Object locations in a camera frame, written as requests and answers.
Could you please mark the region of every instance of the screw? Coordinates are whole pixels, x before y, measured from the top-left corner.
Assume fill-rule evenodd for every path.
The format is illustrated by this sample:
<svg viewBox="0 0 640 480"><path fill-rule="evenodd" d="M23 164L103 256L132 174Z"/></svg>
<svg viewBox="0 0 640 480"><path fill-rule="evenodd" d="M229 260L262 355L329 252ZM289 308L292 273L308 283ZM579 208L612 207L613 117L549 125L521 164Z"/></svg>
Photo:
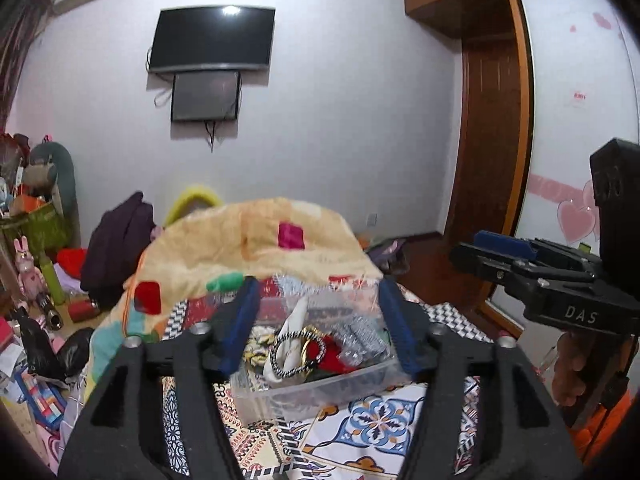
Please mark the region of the screw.
<svg viewBox="0 0 640 480"><path fill-rule="evenodd" d="M447 327L447 325L444 325L442 323L433 323L429 329L429 332L431 332L433 335L445 335L447 333L447 330L449 330L449 327Z"/></svg>
<svg viewBox="0 0 640 480"><path fill-rule="evenodd" d="M498 338L498 346L502 348L516 348L516 340L508 335L503 335Z"/></svg>
<svg viewBox="0 0 640 480"><path fill-rule="evenodd" d="M139 335L130 335L124 340L122 345L127 348L138 348L142 345L142 338Z"/></svg>
<svg viewBox="0 0 640 480"><path fill-rule="evenodd" d="M206 334L209 330L211 330L209 323L206 323L204 321L195 323L189 327L189 332L196 335Z"/></svg>

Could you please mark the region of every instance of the human hand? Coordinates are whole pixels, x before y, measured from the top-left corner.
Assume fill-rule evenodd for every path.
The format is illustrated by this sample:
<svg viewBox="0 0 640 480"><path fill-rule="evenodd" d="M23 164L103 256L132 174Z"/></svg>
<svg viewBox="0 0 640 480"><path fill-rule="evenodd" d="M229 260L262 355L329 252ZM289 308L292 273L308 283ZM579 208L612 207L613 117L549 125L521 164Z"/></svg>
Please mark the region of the human hand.
<svg viewBox="0 0 640 480"><path fill-rule="evenodd" d="M578 372L587 363L594 341L593 334L575 332L565 332L558 339L558 360L554 365L551 393L560 406L573 406L576 399L584 393L586 386L578 377ZM619 370L624 369L632 346L631 338L622 345Z"/></svg>

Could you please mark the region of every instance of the pink bunny toy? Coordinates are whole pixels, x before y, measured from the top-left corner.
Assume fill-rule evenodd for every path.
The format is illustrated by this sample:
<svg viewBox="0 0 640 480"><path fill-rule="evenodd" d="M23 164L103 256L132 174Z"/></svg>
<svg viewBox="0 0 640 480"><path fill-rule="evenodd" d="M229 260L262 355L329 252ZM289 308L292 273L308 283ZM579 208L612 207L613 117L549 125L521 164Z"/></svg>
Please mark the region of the pink bunny toy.
<svg viewBox="0 0 640 480"><path fill-rule="evenodd" d="M29 252L29 243L27 237L22 237L22 245L16 238L14 240L15 248L15 268L18 269L18 283L20 291L30 301L36 301L41 292L47 291L47 283L40 269L33 263L33 256Z"/></svg>

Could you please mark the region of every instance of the bed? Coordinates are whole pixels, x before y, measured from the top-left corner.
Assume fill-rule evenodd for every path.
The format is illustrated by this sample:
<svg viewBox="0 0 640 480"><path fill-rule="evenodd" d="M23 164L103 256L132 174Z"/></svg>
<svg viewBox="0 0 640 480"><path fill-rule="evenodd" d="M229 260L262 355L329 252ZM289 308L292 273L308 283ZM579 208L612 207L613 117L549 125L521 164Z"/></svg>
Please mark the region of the bed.
<svg viewBox="0 0 640 480"><path fill-rule="evenodd" d="M233 270L257 276L264 296L371 286L381 277L344 219L313 204L260 200L212 208L177 222L145 251L120 302L92 338L89 363L65 413L62 449L82 405L124 337L155 332L172 338L207 319L210 313L201 301L185 298L202 296L208 281ZM144 280L161 284L160 316L144 316L132 307L131 291ZM462 336L489 341L449 304L427 306L410 291L404 293L416 308L426 309L432 320ZM467 378L456 472L470 463L478 389L476 381ZM229 384L215 386L214 394L246 478L365 480L398 474L426 386L399 384L366 399L353 399L348 406L327 406L315 418L262 422L248 428L238 419ZM169 463L188 475L172 378L164 379L163 398ZM392 418L384 413L392 413Z"/></svg>

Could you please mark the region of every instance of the wooden floor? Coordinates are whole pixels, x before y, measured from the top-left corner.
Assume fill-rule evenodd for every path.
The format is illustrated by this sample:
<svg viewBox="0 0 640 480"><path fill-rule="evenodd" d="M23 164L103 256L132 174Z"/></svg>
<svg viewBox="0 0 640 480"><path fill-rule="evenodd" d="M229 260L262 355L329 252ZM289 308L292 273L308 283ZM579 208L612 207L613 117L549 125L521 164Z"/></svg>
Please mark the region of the wooden floor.
<svg viewBox="0 0 640 480"><path fill-rule="evenodd" d="M429 304L450 303L489 337L501 328L476 311L480 280L460 274L449 261L449 245L439 236L415 237L404 245L410 270L398 282Z"/></svg>

